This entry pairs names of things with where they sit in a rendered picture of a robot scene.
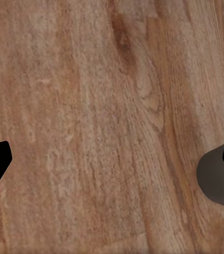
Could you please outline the trash can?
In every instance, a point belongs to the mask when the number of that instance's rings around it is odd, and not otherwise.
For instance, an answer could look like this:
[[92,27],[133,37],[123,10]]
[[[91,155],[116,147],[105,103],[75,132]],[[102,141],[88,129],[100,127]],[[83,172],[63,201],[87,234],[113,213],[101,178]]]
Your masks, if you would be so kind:
[[205,153],[197,165],[197,181],[203,194],[224,206],[224,145]]

